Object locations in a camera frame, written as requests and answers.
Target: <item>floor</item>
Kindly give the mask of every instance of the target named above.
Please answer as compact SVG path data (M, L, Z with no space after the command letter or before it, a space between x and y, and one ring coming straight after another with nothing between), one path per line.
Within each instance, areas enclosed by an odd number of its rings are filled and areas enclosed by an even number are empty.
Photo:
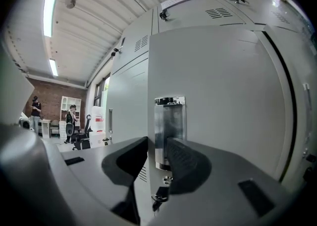
M72 151L72 148L74 147L74 144L70 144L70 143L65 144L64 143L65 139L59 139L56 136L53 136L50 139L44 139L44 140L56 144L60 152Z

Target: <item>desk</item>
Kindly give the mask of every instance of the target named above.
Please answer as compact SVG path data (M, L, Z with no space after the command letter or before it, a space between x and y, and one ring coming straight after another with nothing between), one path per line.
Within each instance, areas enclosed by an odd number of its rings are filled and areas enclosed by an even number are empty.
M50 136L50 125L51 121L49 119L40 119L39 123L42 123L42 135L44 139L49 139Z

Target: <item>ceiling light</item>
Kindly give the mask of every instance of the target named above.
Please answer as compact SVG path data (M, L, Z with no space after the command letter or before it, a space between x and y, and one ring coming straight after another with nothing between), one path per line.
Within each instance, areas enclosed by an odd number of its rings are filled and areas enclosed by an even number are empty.
M57 68L56 68L56 62L55 62L54 59L50 58L50 65L51 65L51 70L52 70L53 75L54 76L58 76Z
M52 37L52 19L55 0L45 0L43 12L43 30L44 36Z

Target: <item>person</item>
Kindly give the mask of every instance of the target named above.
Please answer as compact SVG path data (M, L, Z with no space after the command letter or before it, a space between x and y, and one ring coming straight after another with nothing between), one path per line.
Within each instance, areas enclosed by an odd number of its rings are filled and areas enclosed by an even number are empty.
M31 106L32 112L30 117L30 127L34 129L36 134L39 134L39 119L40 113L42 111L42 106L37 96L35 96L32 101L33 104Z
M67 114L66 114L66 123L72 123L73 124L73 133L75 132L75 122L78 121L78 119L75 116L76 113L76 106L75 105L71 105ZM69 143L71 136L67 136L66 141L64 141L64 143Z

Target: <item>cabinet handle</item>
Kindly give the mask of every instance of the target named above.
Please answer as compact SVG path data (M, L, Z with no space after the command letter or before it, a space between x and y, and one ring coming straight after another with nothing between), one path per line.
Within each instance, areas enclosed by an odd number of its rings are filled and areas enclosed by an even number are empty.
M304 96L305 96L305 105L306 105L306 134L305 142L308 143L311 137L312 128L313 128L313 117L312 117L312 99L309 84L305 83L304 86Z
M108 127L109 127L109 133L112 133L112 109L109 109Z

